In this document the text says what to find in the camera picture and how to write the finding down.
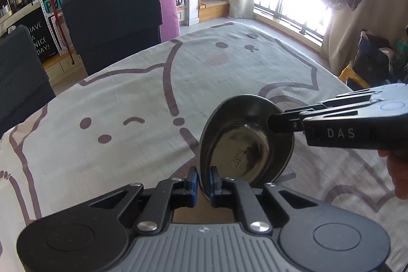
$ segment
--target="table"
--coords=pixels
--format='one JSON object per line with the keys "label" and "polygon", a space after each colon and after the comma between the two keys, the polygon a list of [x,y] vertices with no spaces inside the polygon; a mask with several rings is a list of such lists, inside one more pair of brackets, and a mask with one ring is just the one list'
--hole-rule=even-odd
{"label": "table", "polygon": [[[149,188],[184,176],[205,122],[225,99],[258,94],[285,110],[348,91],[292,47],[235,22],[109,66],[0,140],[1,268],[23,271],[15,244],[33,220],[130,182]],[[278,181],[379,222],[392,239],[390,267],[407,263],[408,203],[394,197],[376,152],[309,147],[297,133]]]}

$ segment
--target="silver screw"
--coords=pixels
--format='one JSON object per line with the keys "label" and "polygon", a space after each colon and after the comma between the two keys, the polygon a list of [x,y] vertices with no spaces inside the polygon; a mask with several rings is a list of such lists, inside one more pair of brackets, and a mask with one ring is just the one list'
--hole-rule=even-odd
{"label": "silver screw", "polygon": [[137,224],[137,228],[140,231],[154,231],[157,229],[157,224],[154,221],[142,221]]}
{"label": "silver screw", "polygon": [[256,231],[258,233],[263,233],[265,231],[268,231],[271,229],[268,223],[264,221],[254,221],[253,223],[250,224],[249,226],[253,231]]}

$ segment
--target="chalkboard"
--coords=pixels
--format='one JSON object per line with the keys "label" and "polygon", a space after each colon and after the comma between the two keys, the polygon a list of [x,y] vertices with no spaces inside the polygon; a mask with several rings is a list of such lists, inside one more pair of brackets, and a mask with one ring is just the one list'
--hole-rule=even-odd
{"label": "chalkboard", "polygon": [[20,25],[26,26],[30,31],[31,38],[37,50],[37,55],[41,62],[46,61],[58,53],[40,7],[8,27],[5,34],[9,34]]}

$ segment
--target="chair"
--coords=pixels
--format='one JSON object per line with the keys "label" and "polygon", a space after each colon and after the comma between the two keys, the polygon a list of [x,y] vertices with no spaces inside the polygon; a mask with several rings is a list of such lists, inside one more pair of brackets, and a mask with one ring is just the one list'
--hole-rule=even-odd
{"label": "chair", "polygon": [[27,27],[0,40],[0,137],[55,97]]}
{"label": "chair", "polygon": [[176,0],[160,0],[163,24],[160,26],[162,42],[180,36],[180,25],[177,16]]}
{"label": "chair", "polygon": [[65,0],[62,12],[88,75],[160,43],[159,0]]}

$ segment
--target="window sill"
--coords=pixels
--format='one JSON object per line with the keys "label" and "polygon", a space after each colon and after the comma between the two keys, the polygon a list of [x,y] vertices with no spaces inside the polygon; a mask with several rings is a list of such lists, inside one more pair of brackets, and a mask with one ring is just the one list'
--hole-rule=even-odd
{"label": "window sill", "polygon": [[309,35],[302,35],[295,27],[291,26],[289,23],[285,21],[275,19],[272,15],[265,14],[264,12],[261,12],[256,9],[254,9],[254,19],[266,23],[267,25],[280,30],[286,35],[293,37],[294,39],[296,39],[300,43],[303,43],[304,45],[314,50],[315,52],[317,53],[320,52],[322,43],[315,40],[313,37],[310,37]]}

